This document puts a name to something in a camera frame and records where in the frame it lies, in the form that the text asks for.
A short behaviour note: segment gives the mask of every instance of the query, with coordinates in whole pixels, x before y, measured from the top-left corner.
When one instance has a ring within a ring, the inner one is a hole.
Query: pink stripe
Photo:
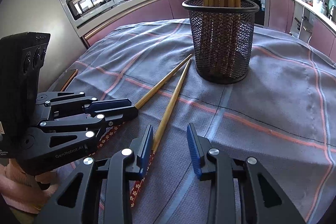
[[[276,56],[275,54],[267,51],[266,49],[264,49],[263,47],[260,47],[260,46],[256,46],[256,45],[253,45],[252,46],[253,48],[257,48],[258,50],[262,51],[264,54],[268,55],[268,56],[271,56],[273,58],[276,58],[276,59],[279,59],[279,60],[283,60],[283,61],[289,61],[289,62],[293,62],[293,63],[296,63],[298,65],[301,65],[301,66],[304,66],[306,68],[310,68],[310,69],[314,69],[315,67],[311,67],[311,66],[308,66],[304,63],[301,63],[301,62],[298,62],[298,61],[295,61],[295,60],[290,60],[290,59],[286,59],[286,58],[282,58],[282,57],[279,57],[279,56]],[[323,71],[323,70],[320,70],[320,72],[324,73],[325,75],[329,76],[332,78],[332,80],[334,80],[336,82],[336,76],[335,75],[332,75],[331,73],[329,72],[326,72],[326,71]]]
[[[310,63],[312,64],[313,66],[313,70],[315,72],[315,85],[316,85],[316,90],[319,94],[319,97],[320,97],[320,108],[321,108],[321,117],[322,117],[322,125],[323,125],[323,133],[324,133],[324,155],[325,155],[325,158],[327,159],[328,163],[329,163],[329,166],[328,166],[328,169],[327,169],[327,172],[325,173],[325,175],[323,176],[319,186],[317,187],[316,189],[316,192],[315,192],[315,195],[314,195],[314,200],[313,200],[313,204],[305,218],[305,221],[307,222],[316,206],[316,203],[317,203],[317,199],[319,197],[319,193],[320,193],[320,190],[321,190],[321,187],[323,185],[323,183],[325,182],[325,180],[327,179],[327,176],[329,175],[330,173],[330,170],[332,169],[332,162],[329,158],[329,155],[328,155],[328,147],[327,147],[327,130],[326,130],[326,121],[325,121],[325,113],[324,113],[324,109],[323,109],[323,97],[322,97],[322,94],[321,94],[321,91],[319,89],[319,74],[318,74],[318,71],[317,69],[315,68],[315,65],[313,63],[313,61],[310,59],[310,51],[308,52],[308,59],[310,61]]]
[[[316,143],[313,143],[313,142],[306,142],[306,141],[298,140],[298,139],[293,138],[293,137],[289,137],[289,136],[284,135],[284,134],[282,134],[280,132],[277,132],[277,131],[274,131],[272,129],[263,127],[263,126],[261,126],[259,124],[253,123],[253,122],[251,122],[249,120],[246,120],[246,119],[244,119],[244,118],[242,118],[240,116],[234,115],[232,113],[225,112],[224,116],[228,117],[228,118],[230,118],[232,120],[241,122],[242,124],[244,124],[246,126],[249,126],[251,128],[254,128],[254,129],[258,130],[258,131],[267,133],[269,135],[278,137],[280,139],[283,139],[283,140],[286,140],[286,141],[289,141],[289,142],[292,142],[292,143],[296,143],[296,144],[300,144],[300,145],[305,145],[305,146],[311,146],[311,147],[318,148],[318,149],[324,149],[323,145],[316,144]]]
[[[107,95],[107,93],[109,93],[112,89],[114,89],[114,87],[120,82],[120,80],[122,79],[122,77],[124,76],[124,73],[134,64],[134,62],[138,59],[138,57],[144,52],[141,51],[138,54],[136,54],[131,61],[126,65],[126,67],[121,71],[120,74],[118,74],[117,79],[114,81],[114,83],[112,84],[112,86],[110,86],[107,90],[105,90],[103,92],[103,95],[101,96],[100,100],[103,100],[105,98],[105,96]]]
[[[130,82],[130,83],[133,83],[133,84],[135,84],[135,85],[137,85],[137,86],[143,87],[143,88],[145,88],[145,89],[148,89],[148,90],[152,89],[152,87],[150,87],[150,86],[148,86],[148,85],[145,85],[145,84],[142,84],[142,83],[139,83],[139,82],[137,82],[137,81],[135,81],[135,80],[133,80],[133,79],[131,79],[131,78],[125,78],[125,80],[128,81],[128,82]],[[169,97],[169,98],[172,97],[171,94],[169,94],[169,93],[167,93],[167,92],[164,92],[164,91],[160,91],[160,90],[159,90],[157,93],[159,93],[159,94],[161,94],[161,95],[164,95],[164,96],[166,96],[166,97]],[[181,101],[181,102],[184,102],[184,103],[188,104],[188,105],[193,105],[193,106],[198,107],[198,108],[200,108],[200,109],[202,109],[202,110],[205,110],[206,112],[216,113],[216,110],[215,110],[215,109],[210,108],[210,107],[206,107],[206,106],[201,105],[201,104],[199,104],[199,103],[197,103],[197,102],[194,102],[194,101],[191,101],[191,100],[186,100],[186,99],[181,98],[181,97],[178,97],[177,99],[178,99],[179,101]]]

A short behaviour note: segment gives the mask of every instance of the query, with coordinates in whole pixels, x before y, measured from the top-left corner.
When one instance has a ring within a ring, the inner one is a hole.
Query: black mesh basket
[[[254,14],[259,6],[241,0],[241,8],[203,7],[203,0],[186,0],[194,41],[196,70],[204,79],[232,84],[249,67]]]

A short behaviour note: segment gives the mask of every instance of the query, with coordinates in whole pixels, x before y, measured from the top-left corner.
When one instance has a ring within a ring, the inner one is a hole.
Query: kitchen counter
[[[315,14],[320,20],[322,20],[330,29],[333,30],[333,32],[336,33],[336,24],[331,21],[328,17],[323,15],[322,13],[316,11],[312,6],[309,4],[303,2],[302,0],[294,0],[295,2],[301,4],[303,7],[311,11],[313,14]]]
[[[142,3],[151,3],[152,0],[128,0],[125,2],[122,2],[118,4],[117,6],[113,7],[112,9],[102,13],[101,15],[97,16],[94,19],[91,19],[84,25],[78,28],[77,33],[79,37],[82,37],[89,33],[91,30],[102,24],[103,22],[106,22],[112,17],[115,17],[116,15],[131,9],[132,7],[141,5]]]

